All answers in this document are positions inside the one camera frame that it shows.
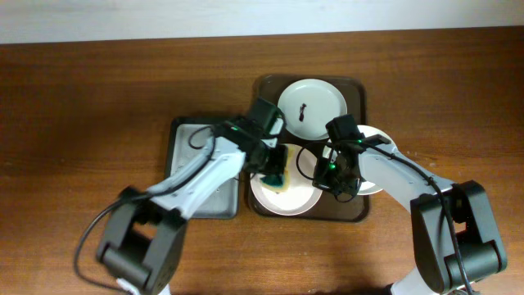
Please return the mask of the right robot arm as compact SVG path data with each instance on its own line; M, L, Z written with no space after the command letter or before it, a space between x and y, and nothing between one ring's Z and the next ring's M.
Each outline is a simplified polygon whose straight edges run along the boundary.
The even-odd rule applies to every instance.
M416 266L387 287L389 294L473 294L472 283L504 271L508 258L484 188L432 174L400 152L388 137L365 136L353 116L326 125L326 147L313 185L355 196L376 184L410 214Z

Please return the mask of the green and yellow sponge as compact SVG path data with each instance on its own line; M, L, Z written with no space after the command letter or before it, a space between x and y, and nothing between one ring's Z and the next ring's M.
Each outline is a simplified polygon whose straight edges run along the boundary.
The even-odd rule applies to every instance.
M290 185L289 165L290 165L290 162L291 162L291 159L294 153L295 153L295 148L287 145L286 161L285 161L283 172L279 175L260 176L260 183L264 188L272 192L275 192L275 193L283 193L288 190L289 185Z

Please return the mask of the white plate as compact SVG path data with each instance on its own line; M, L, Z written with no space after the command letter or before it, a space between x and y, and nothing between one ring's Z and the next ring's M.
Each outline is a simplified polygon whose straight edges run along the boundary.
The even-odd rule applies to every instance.
M364 135L365 138L371 137L373 135L381 135L387 138L388 140L390 140L392 143L395 143L388 134L386 134L384 131L378 128L375 128L369 125L358 125L358 129ZM332 150L331 148L325 147L323 149L323 157L328 158L331 150ZM359 191L358 191L358 195L371 195L374 193L379 193L381 191L382 191L382 188L380 188L376 184L369 182L369 181L362 181Z
M278 216L297 216L311 209L320 199L322 190L315 188L296 168L300 146L287 143L288 160L283 188L264 184L263 175L256 175L250 181L255 200L266 210Z
M344 96L320 79L301 79L287 86L278 99L287 131L297 138L315 141L328 138L326 124L347 114Z

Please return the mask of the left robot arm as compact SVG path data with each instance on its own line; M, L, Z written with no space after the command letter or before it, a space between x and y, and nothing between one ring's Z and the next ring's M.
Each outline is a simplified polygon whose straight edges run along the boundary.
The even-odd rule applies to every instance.
M244 116L207 125L199 154L143 192L126 188L104 213L109 220L96 258L126 294L168 292L183 251L189 220L222 184L241 172L280 175L286 124L271 102L257 99Z

